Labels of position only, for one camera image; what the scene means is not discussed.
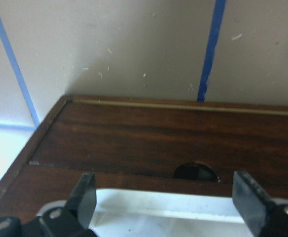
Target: white wall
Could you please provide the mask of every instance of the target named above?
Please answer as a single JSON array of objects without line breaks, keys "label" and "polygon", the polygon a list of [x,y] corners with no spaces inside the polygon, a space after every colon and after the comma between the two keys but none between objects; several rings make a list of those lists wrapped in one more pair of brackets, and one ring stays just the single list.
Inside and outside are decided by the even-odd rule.
[{"label": "white wall", "polygon": [[[0,0],[0,17],[42,121],[64,93],[196,100],[214,6]],[[206,101],[288,105],[288,0],[227,1]],[[0,40],[0,178],[35,127]]]}]

